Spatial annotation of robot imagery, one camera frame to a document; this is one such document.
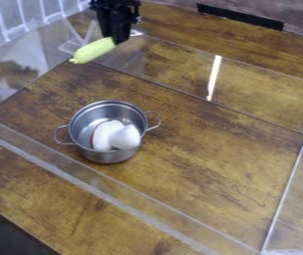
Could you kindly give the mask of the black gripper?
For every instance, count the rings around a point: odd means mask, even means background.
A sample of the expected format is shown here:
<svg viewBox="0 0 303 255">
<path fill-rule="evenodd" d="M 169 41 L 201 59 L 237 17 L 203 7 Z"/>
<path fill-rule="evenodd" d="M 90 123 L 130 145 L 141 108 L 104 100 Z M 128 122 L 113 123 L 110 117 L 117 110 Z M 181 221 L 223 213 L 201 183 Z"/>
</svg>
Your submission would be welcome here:
<svg viewBox="0 0 303 255">
<path fill-rule="evenodd" d="M 89 6 L 97 11 L 102 36 L 112 36 L 116 45 L 126 41 L 132 29 L 129 15 L 140 16 L 141 0 L 90 0 Z"/>
</svg>

